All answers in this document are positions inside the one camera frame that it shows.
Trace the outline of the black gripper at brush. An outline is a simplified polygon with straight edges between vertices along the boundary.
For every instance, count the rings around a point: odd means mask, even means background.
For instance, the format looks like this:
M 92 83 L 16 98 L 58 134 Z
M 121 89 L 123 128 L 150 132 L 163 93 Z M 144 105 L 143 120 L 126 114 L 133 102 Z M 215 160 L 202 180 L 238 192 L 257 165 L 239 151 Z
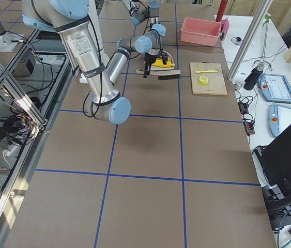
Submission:
M 150 75 L 151 65 L 160 57 L 160 52 L 161 49 L 151 49 L 149 52 L 145 53 L 143 78 L 147 78 Z

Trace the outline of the black gripper at dustpan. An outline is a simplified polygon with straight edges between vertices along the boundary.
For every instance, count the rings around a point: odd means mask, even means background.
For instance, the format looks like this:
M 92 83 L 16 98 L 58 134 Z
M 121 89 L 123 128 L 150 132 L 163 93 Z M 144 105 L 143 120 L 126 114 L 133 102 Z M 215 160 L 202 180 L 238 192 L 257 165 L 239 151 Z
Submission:
M 162 59 L 163 62 L 167 62 L 167 61 L 168 61 L 168 59 L 169 59 L 169 55 L 168 55 L 167 52 L 165 52 L 165 51 L 161 51 L 161 52 L 160 52 L 160 55 L 161 55 L 161 59 Z

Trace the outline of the grey robot arm holding dustpan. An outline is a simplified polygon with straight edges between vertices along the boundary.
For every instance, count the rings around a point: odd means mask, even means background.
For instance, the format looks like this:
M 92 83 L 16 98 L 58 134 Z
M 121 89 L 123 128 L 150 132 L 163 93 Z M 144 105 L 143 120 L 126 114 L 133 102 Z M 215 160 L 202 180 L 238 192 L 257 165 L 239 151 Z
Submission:
M 150 21 L 150 26 L 156 23 L 160 23 L 159 1 L 150 1 L 148 6 L 145 7 L 143 10 L 140 10 L 134 3 L 134 2 L 140 3 L 140 1 L 122 0 L 121 2 L 128 10 L 131 22 L 134 26 L 139 26 L 142 22 L 146 20 Z

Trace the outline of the grey robot arm holding brush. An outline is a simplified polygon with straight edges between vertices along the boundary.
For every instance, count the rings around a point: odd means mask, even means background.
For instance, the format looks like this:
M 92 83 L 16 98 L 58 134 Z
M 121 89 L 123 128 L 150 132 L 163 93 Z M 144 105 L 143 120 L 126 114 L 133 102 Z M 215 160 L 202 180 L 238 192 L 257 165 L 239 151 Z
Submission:
M 150 20 L 150 30 L 142 36 L 122 38 L 117 51 L 106 64 L 102 60 L 100 30 L 94 1 L 22 1 L 25 25 L 59 34 L 74 69 L 80 69 L 90 86 L 85 99 L 89 118 L 112 124 L 125 122 L 131 111 L 130 101 L 122 97 L 114 84 L 133 52 L 145 55 L 144 76 L 158 57 L 167 62 L 161 39 L 166 28 L 159 22 L 159 1 L 150 1 L 139 10 L 132 1 L 123 1 L 135 26 Z

